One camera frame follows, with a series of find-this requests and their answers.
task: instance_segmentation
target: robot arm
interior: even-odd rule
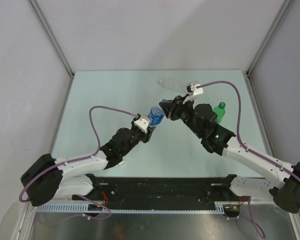
[[[139,115],[133,119],[131,129],[120,128],[109,142],[100,148],[97,155],[92,153],[71,158],[53,158],[42,155],[21,177],[25,187],[42,171],[58,165],[39,177],[26,190],[34,207],[47,203],[53,198],[72,198],[73,195],[91,196],[98,193],[100,184],[93,174],[96,170],[112,168],[123,161],[139,142],[147,143],[156,127],[150,127],[151,120]]]
[[[300,178],[300,162],[292,165],[260,152],[246,143],[244,144],[247,149],[243,148],[232,131],[216,123],[217,114],[209,104],[203,103],[193,107],[193,100],[198,96],[195,94],[195,87],[189,86],[189,94],[184,97],[176,96],[173,100],[160,102],[159,105],[165,116],[172,121],[182,120],[201,139],[202,146],[209,153],[231,158],[265,177],[265,179],[244,178],[234,175],[228,186],[234,194],[273,199],[282,209],[290,213],[298,213],[300,183],[282,169],[285,168]],[[251,153],[249,149],[280,164],[281,169]]]

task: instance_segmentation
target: light blue table surface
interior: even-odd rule
[[[243,74],[239,70],[160,70],[160,71],[79,71],[75,74],[52,155],[66,158],[93,152],[97,140],[89,121],[92,106],[103,105],[148,115],[161,99],[172,100],[178,93],[157,84],[163,78],[179,83],[201,84],[225,80],[234,83],[242,99],[240,134],[242,139],[264,151],[262,137]],[[236,132],[238,99],[227,84],[205,87],[196,104],[215,107],[226,103],[221,125]],[[119,128],[131,127],[132,117],[105,109],[95,109],[93,121],[101,144],[107,143]],[[239,162],[208,153],[182,121],[166,118],[157,126],[150,142],[139,143],[126,157],[124,166],[94,172],[108,177],[243,177],[260,175]]]

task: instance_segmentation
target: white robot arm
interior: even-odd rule
[[[122,164],[123,157],[139,142],[147,143],[150,140],[156,128],[150,126],[150,122],[147,116],[138,114],[131,123],[131,129],[120,128],[109,142],[100,147],[97,154],[92,152],[57,159],[50,154],[42,155],[21,177],[31,204],[37,207],[51,199],[95,194],[94,188],[99,187],[98,180],[93,174],[87,173]]]

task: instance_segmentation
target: green bottle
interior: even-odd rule
[[[224,117],[224,115],[226,114],[226,110],[225,110],[226,104],[222,101],[219,103],[218,106],[216,106],[213,111],[217,114],[217,118],[216,118],[216,123],[219,124],[221,123],[222,118]]]

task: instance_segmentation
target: red wire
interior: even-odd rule
[[[101,194],[103,195],[103,200],[105,200],[105,204],[104,205],[107,205],[108,203],[108,198],[107,198],[107,195],[104,191],[101,192]]]
[[[242,206],[245,203],[245,200],[244,200],[244,198],[242,196],[239,196],[239,199],[240,199],[240,205],[239,205],[239,207],[240,207],[240,206]]]

